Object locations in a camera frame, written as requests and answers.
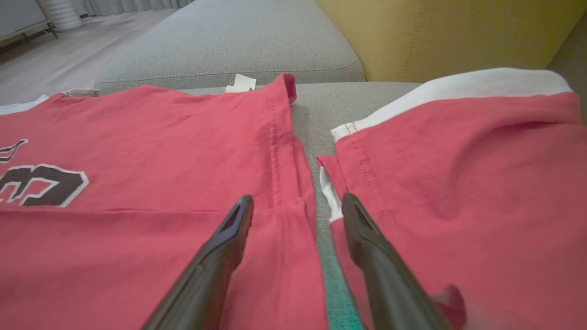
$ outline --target red t-shirt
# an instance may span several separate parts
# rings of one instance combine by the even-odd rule
[[[137,329],[239,196],[227,329],[326,329],[294,77],[247,93],[53,95],[0,119],[0,324]]]
[[[441,78],[332,132],[337,154],[319,158],[331,205],[357,195],[429,294],[456,285],[474,329],[587,325],[587,129],[560,76]],[[336,214],[338,257],[372,326]]]

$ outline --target sofa cushion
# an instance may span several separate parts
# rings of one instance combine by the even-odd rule
[[[103,94],[140,85],[264,85],[282,72],[299,83],[364,81],[346,39],[313,0],[197,0],[114,54],[98,74]]]
[[[318,250],[326,292],[326,309],[330,329],[359,329],[356,315],[338,264],[330,233],[330,208],[322,195],[316,156],[335,154],[335,143],[330,130],[344,123],[363,119],[380,107],[391,103],[412,89],[416,83],[362,82],[317,83],[296,85],[298,98],[292,104],[293,132],[303,144],[312,172],[316,195],[316,222]],[[191,95],[220,94],[223,88],[184,90]]]

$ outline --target teal fabric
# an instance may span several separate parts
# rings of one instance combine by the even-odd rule
[[[326,294],[328,327],[336,330],[361,330],[362,323],[336,257],[328,220],[318,221],[317,243]]]

